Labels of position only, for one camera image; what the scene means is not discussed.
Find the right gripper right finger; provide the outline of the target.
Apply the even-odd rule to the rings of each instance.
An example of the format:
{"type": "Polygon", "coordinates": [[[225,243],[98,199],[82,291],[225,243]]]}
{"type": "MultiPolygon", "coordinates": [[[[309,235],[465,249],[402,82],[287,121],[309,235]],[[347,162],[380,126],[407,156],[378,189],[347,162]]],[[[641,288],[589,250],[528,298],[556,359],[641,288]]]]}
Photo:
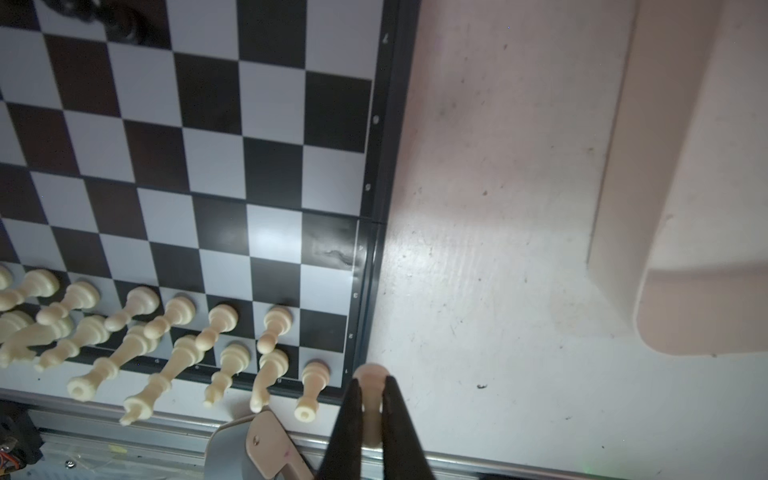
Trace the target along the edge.
{"type": "Polygon", "coordinates": [[[382,443],[386,480],[435,479],[393,376],[386,377],[382,394],[382,443]]]}

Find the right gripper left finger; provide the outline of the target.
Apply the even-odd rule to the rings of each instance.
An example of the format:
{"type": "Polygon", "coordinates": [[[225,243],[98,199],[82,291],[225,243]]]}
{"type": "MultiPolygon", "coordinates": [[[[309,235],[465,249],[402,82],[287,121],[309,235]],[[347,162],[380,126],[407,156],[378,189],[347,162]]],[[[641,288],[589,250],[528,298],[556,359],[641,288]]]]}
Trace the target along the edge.
{"type": "Polygon", "coordinates": [[[315,479],[359,480],[363,437],[362,390],[357,379],[349,384],[315,479]]]}

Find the white chess pawn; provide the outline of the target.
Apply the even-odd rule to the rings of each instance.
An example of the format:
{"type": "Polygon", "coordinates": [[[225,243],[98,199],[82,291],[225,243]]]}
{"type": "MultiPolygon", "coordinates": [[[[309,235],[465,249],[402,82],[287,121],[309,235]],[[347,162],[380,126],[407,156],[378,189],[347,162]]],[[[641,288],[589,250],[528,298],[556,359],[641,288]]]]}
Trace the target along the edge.
{"type": "Polygon", "coordinates": [[[362,397],[362,445],[366,448],[382,446],[382,395],[389,371],[382,365],[366,363],[353,378],[358,380],[362,397]]]}

